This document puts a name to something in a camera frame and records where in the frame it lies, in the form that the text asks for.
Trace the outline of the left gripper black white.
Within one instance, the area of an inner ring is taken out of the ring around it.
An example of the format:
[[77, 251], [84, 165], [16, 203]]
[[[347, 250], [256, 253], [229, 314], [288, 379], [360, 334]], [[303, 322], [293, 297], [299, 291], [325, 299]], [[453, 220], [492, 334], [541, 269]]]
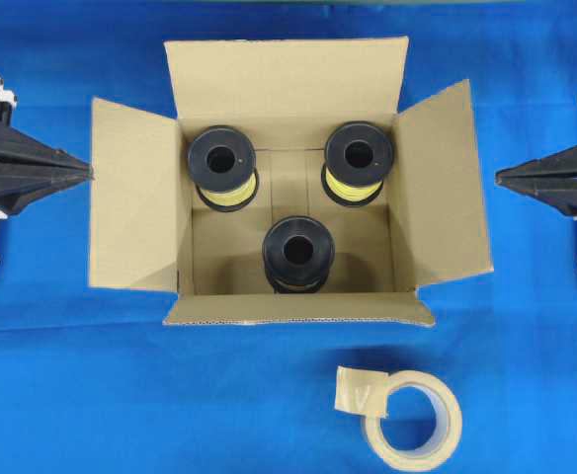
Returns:
[[93, 179], [90, 165], [9, 126], [18, 99], [0, 77], [0, 220], [29, 204]]

